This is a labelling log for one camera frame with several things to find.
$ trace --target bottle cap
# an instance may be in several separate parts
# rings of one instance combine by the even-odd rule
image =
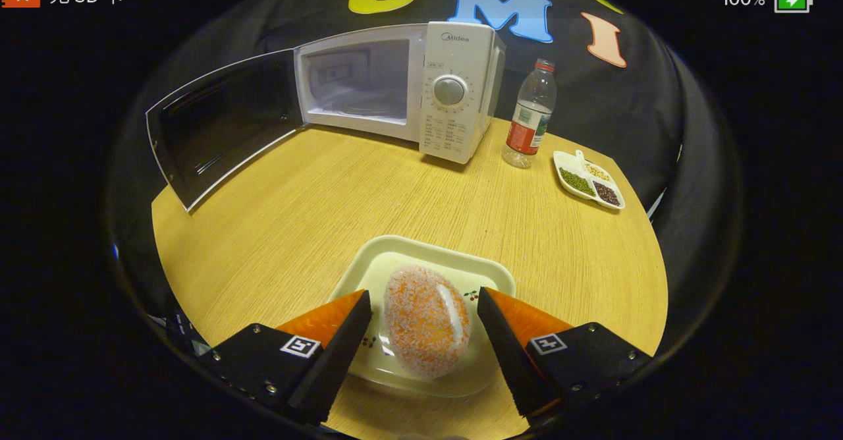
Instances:
[[[548,61],[546,59],[536,59],[535,67],[539,68],[540,70],[550,71],[551,73],[554,71],[553,62]]]

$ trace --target plate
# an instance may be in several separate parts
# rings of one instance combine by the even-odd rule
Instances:
[[[581,197],[584,200],[594,200],[600,206],[605,206],[606,208],[611,209],[624,209],[626,208],[626,201],[624,201],[624,197],[620,194],[620,188],[618,185],[615,184],[614,179],[612,179],[612,175],[609,172],[606,172],[602,167],[597,165],[596,163],[590,163],[590,161],[586,161],[584,155],[582,155],[582,151],[577,150],[577,155],[571,155],[569,153],[563,151],[555,151],[553,152],[553,163],[554,168],[557,170],[557,176],[559,177],[559,181],[562,184],[562,187],[565,190],[569,191],[572,194]],[[605,174],[607,179],[602,179],[593,175],[593,173],[588,172],[587,167],[590,166],[597,173]],[[566,182],[566,180],[562,177],[562,173],[560,170],[565,170],[566,172],[573,173],[574,175],[578,176],[581,179],[586,180],[588,183],[588,188],[594,193],[594,195],[584,193],[577,188],[574,188]],[[608,201],[603,200],[600,198],[597,188],[594,185],[602,185],[605,188],[611,190],[615,196],[618,197],[618,205],[614,205],[609,203]]]
[[[420,265],[445,276],[463,296],[472,338],[466,355],[451,373],[437,379],[418,377],[404,369],[389,350],[389,328],[383,317],[383,293],[392,272],[401,265]],[[369,290],[371,322],[348,371],[374,383],[419,394],[464,397],[491,383],[498,364],[479,317],[477,296],[489,287],[515,296],[515,280],[493,260],[462,254],[401,236],[378,236],[366,242],[350,263],[329,301],[356,290]]]

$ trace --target microwave dial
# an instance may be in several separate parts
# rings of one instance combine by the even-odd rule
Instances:
[[[467,87],[461,77],[446,74],[433,83],[433,95],[443,106],[454,106],[466,97]]]

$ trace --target midea logo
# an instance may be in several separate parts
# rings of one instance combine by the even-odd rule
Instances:
[[[445,32],[442,34],[443,41],[469,41],[466,37],[460,37],[460,35],[452,35],[451,32]]]

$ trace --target letter m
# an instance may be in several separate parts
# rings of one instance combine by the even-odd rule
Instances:
[[[500,30],[517,16],[515,25],[509,28],[512,34],[550,43],[553,37],[547,32],[545,11],[551,5],[548,0],[457,0],[457,13],[448,22],[482,23],[476,14],[480,11],[489,26]]]

